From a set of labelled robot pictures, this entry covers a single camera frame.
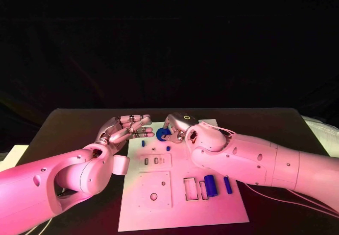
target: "black table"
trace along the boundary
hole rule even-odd
[[[150,114],[156,122],[165,121],[168,114],[178,111],[185,111],[198,119],[215,118],[221,127],[240,134],[257,136],[306,152],[328,154],[299,112],[289,108],[57,109],[46,119],[19,164],[81,149],[94,142],[100,127],[111,117]],[[120,155],[127,155],[127,148],[126,144],[119,152]],[[116,234],[123,185],[124,176],[113,175],[104,191],[54,218],[44,234]],[[253,187],[272,197],[309,204],[282,188]],[[133,231],[121,234],[339,234],[336,218],[309,208],[264,198],[241,182],[238,188],[250,223]]]

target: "white board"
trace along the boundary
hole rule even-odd
[[[215,119],[204,121],[217,125]],[[163,122],[155,122],[150,127],[156,132]],[[162,142],[156,137],[130,140],[129,157],[120,232],[250,222],[235,180],[230,179],[234,193],[228,194],[224,176],[212,169],[195,166],[185,143]],[[207,175],[214,175],[218,196],[204,200],[201,181]],[[198,193],[198,200],[186,200],[186,193],[195,199],[192,192]]]

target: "robotic hand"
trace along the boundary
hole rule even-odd
[[[195,165],[260,186],[286,188],[326,203],[339,212],[339,158],[289,149],[276,143],[199,123],[173,113],[165,121],[172,134],[162,139],[186,140]]]
[[[98,194],[130,158],[116,155],[127,139],[155,136],[149,115],[114,117],[96,143],[0,172],[0,234],[19,234]],[[57,195],[55,183],[67,190]]]

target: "blue cylinder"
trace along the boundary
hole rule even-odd
[[[224,177],[224,182],[225,182],[228,194],[233,194],[233,188],[231,188],[228,177]]]
[[[215,197],[218,195],[218,191],[217,191],[214,176],[207,175],[204,177],[204,180],[205,180],[205,187],[207,187],[207,195],[208,197]]]
[[[158,133],[156,133],[156,136],[158,136],[158,139],[160,140],[160,141],[166,141],[166,140],[163,140],[162,139],[162,136],[166,136],[166,135],[171,135],[171,130],[169,130],[169,128],[168,129],[165,129],[165,128],[159,128],[159,130],[158,130]]]

